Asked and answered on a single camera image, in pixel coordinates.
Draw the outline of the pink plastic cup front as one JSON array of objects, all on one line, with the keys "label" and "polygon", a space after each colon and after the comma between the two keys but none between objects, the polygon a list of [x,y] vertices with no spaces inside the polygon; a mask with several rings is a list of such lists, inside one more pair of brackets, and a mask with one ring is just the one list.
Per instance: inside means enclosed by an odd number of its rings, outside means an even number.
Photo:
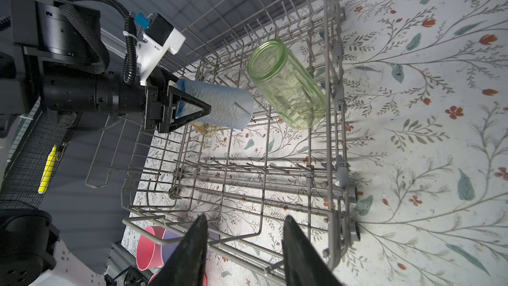
[{"label": "pink plastic cup front", "polygon": [[[151,285],[153,280],[156,278],[156,276],[159,274],[159,272],[155,273],[152,275],[152,277],[150,278],[149,282],[148,282],[148,285]],[[208,279],[207,279],[207,276],[205,274],[204,276],[204,280],[203,280],[203,286],[208,286]]]}]

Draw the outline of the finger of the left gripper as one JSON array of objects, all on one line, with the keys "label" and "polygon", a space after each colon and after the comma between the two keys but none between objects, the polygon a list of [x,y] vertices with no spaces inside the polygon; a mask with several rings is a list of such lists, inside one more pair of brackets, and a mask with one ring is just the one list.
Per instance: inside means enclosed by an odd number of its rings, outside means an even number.
[{"label": "finger of the left gripper", "polygon": [[166,103],[166,132],[177,129],[209,115],[211,106],[176,87],[169,86]]}]

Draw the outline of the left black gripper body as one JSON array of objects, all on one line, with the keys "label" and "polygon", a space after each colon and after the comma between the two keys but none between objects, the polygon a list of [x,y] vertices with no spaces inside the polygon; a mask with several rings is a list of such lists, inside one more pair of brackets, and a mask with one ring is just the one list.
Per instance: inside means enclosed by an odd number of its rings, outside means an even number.
[{"label": "left black gripper body", "polygon": [[174,131],[169,87],[174,87],[176,83],[177,77],[160,66],[156,66],[148,77],[144,109],[144,128],[147,131],[156,130],[159,133]]}]

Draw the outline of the pink plastic cup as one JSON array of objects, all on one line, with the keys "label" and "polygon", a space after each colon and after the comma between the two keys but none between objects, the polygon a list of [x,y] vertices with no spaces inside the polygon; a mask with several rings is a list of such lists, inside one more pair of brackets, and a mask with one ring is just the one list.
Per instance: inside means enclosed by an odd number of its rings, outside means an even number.
[{"label": "pink plastic cup", "polygon": [[140,271],[163,266],[161,245],[141,235],[136,249],[136,265]]},{"label": "pink plastic cup", "polygon": [[[156,278],[156,276],[159,274],[159,272],[155,273],[152,275],[152,277],[150,278],[149,282],[148,282],[148,285],[151,285],[153,280]],[[203,286],[208,286],[208,279],[207,279],[207,276],[205,274],[204,276],[204,280],[203,280]]]}]

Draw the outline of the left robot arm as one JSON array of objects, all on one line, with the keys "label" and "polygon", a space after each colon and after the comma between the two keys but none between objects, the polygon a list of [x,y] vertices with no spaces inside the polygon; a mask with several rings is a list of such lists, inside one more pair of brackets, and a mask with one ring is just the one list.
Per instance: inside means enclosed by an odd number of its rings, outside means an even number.
[{"label": "left robot arm", "polygon": [[[124,21],[121,74],[108,70],[101,14],[87,1],[116,9]],[[173,132],[205,117],[211,106],[176,88],[159,66],[185,37],[163,17],[146,19],[138,41],[135,20],[117,0],[10,0],[1,29],[11,30],[13,53],[1,55],[1,137],[36,103],[52,117],[86,112],[140,113],[148,131]],[[2,285],[114,285],[73,256],[49,213],[21,201],[1,200]]]}]

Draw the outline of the blue translucent cup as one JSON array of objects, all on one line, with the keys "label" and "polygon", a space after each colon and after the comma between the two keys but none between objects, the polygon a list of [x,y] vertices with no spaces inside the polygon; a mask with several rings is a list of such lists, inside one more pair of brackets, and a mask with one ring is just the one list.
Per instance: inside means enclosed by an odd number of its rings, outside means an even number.
[{"label": "blue translucent cup", "polygon": [[196,120],[199,123],[243,129],[251,122],[254,101],[247,90],[185,78],[176,88],[211,106],[209,115]]}]

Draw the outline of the green glass cup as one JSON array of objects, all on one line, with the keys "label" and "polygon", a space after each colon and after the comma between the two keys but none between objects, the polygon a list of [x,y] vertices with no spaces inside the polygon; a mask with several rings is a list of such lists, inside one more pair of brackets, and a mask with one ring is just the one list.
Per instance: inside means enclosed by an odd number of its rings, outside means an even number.
[{"label": "green glass cup", "polygon": [[248,61],[247,73],[292,129],[312,128],[325,117],[325,95],[283,41],[261,44]]}]

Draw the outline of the yellow glass cup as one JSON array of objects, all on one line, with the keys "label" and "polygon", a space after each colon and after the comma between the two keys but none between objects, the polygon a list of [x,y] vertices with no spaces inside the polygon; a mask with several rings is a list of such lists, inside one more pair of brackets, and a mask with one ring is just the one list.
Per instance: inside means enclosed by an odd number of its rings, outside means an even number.
[{"label": "yellow glass cup", "polygon": [[194,122],[191,123],[191,125],[198,133],[200,133],[204,137],[212,137],[214,135],[217,135],[224,129],[224,127],[221,126],[200,122]]}]

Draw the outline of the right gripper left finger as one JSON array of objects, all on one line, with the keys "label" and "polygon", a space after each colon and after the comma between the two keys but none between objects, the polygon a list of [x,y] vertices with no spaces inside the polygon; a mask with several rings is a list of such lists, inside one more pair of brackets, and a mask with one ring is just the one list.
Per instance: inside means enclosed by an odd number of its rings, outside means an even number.
[{"label": "right gripper left finger", "polygon": [[185,234],[164,267],[148,285],[203,285],[208,242],[208,223],[201,214]]}]

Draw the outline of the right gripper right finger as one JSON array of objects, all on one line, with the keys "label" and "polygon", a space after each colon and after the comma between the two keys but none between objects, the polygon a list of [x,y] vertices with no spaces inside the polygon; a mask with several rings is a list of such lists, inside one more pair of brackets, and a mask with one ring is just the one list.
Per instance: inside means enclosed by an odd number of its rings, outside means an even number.
[{"label": "right gripper right finger", "polygon": [[341,285],[291,216],[284,220],[283,256],[286,285]]}]

